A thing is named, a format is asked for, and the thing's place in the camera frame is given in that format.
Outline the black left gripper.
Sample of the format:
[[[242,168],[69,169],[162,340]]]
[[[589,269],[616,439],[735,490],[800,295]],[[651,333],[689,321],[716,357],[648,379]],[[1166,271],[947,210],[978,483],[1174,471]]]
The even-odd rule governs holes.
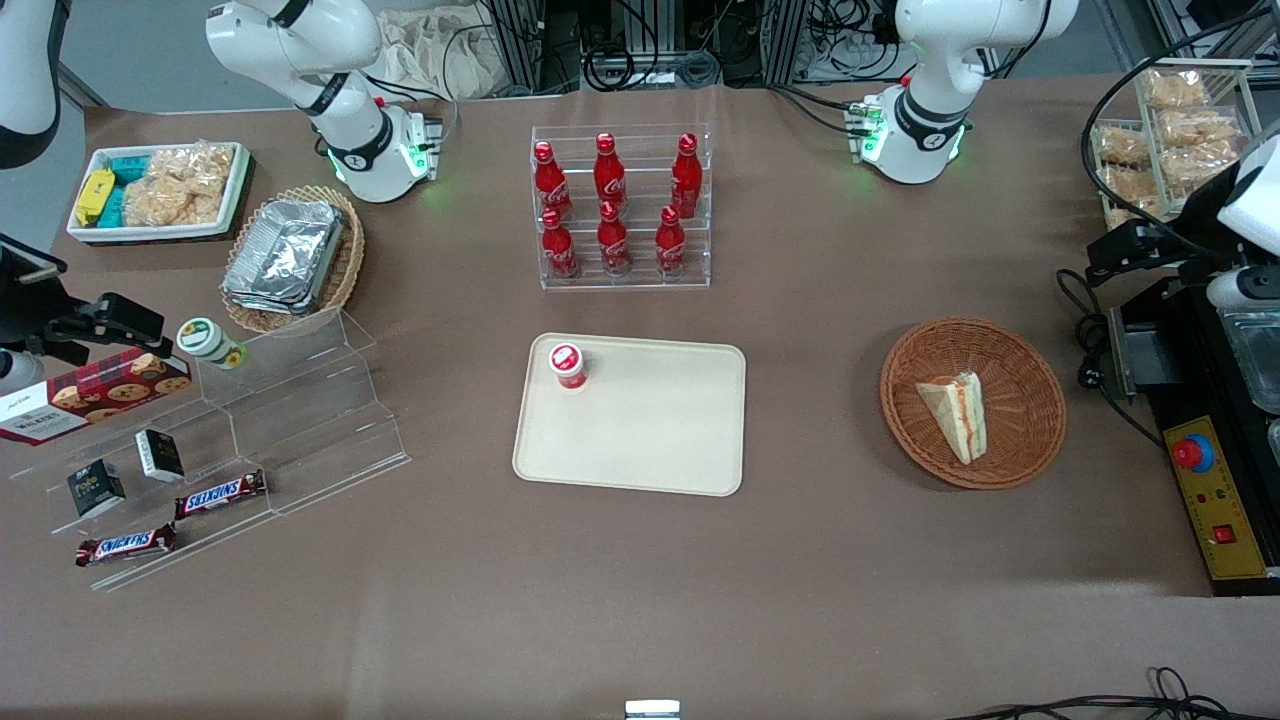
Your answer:
[[[1233,197],[1240,164],[1233,163],[1196,190],[1164,232],[1147,222],[1124,222],[1091,243],[1087,284],[1117,275],[1171,268],[1183,284],[1208,287],[1229,272],[1253,264],[1245,241],[1220,219]]]

